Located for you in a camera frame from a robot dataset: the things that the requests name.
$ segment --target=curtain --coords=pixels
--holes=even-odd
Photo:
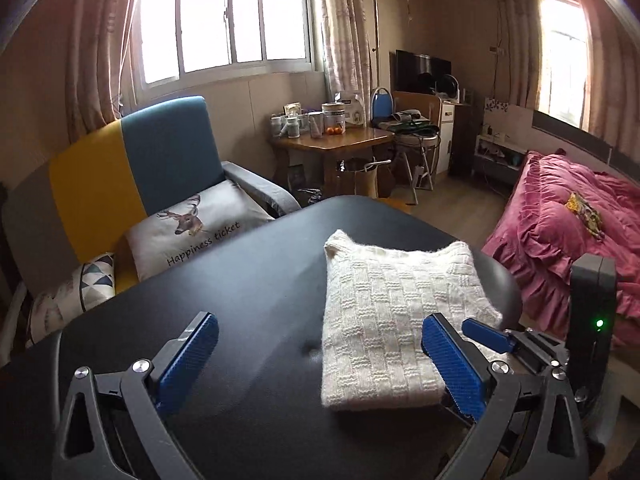
[[[501,0],[509,33],[509,102],[538,108],[542,66],[541,0]]]
[[[362,0],[320,0],[322,43],[333,95],[339,91],[358,91],[369,117],[371,79],[369,40]]]
[[[70,142],[120,117],[120,75],[135,0],[76,0],[66,60]]]
[[[604,0],[580,0],[590,30],[582,129],[640,162],[640,56]]]

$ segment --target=window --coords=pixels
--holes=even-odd
[[[580,128],[588,74],[587,21],[579,4],[543,0],[539,110]]]
[[[136,83],[160,94],[241,75],[311,70],[307,2],[140,0]]]

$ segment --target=television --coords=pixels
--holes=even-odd
[[[451,62],[426,54],[396,50],[396,84],[399,92],[435,94],[436,81],[451,74]]]

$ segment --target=metal pole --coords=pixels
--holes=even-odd
[[[373,20],[376,29],[376,47],[374,49],[376,53],[376,87],[380,87],[380,30],[378,27],[378,0],[373,0]]]

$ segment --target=bed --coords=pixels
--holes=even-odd
[[[580,194],[602,218],[597,240],[565,206]],[[584,253],[616,261],[616,346],[640,346],[640,188],[563,155],[527,153],[504,214],[482,251],[522,290],[524,312],[560,337],[568,328],[571,264]]]

